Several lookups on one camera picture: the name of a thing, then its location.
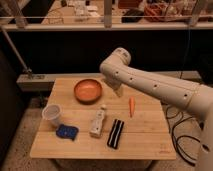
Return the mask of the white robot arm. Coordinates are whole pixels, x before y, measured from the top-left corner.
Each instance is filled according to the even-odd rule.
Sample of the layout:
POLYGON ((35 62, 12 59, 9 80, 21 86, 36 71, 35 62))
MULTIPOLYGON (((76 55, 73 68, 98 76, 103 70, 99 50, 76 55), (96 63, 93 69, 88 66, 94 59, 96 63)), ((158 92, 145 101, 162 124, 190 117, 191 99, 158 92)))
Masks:
POLYGON ((188 80, 129 67, 130 53, 116 48, 101 64, 100 72, 114 90, 126 84, 171 104, 204 123, 195 171, 213 169, 213 88, 188 80))

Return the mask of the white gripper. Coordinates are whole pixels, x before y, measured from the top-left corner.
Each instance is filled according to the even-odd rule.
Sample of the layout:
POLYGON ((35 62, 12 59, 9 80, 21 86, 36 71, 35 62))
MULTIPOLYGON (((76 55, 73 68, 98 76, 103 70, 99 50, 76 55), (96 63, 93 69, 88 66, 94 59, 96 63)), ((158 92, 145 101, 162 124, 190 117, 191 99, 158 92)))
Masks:
POLYGON ((104 82, 114 91, 118 97, 123 96, 122 84, 114 79, 105 78, 104 82))

